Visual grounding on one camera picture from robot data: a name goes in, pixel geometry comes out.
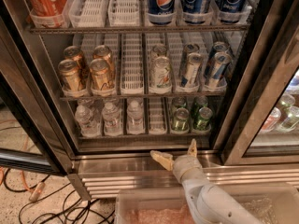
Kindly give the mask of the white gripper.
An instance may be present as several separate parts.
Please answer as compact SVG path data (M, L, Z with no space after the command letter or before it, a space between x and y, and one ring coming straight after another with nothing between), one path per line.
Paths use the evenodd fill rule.
M180 184L187 182L193 182L195 184L204 185L208 182L206 175L204 174L203 167L197 157L197 142L195 139L191 141L191 144L187 151L188 155L179 156L175 161L173 156L169 153L152 150L150 152L151 157L160 163L167 171L172 171Z

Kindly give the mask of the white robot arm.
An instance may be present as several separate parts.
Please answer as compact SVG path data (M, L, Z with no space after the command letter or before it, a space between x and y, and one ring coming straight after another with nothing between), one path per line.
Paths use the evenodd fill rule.
M263 224L230 194L208 180L197 158L195 139L187 153L175 160L171 154L157 150L152 150L150 155L182 185L196 224Z

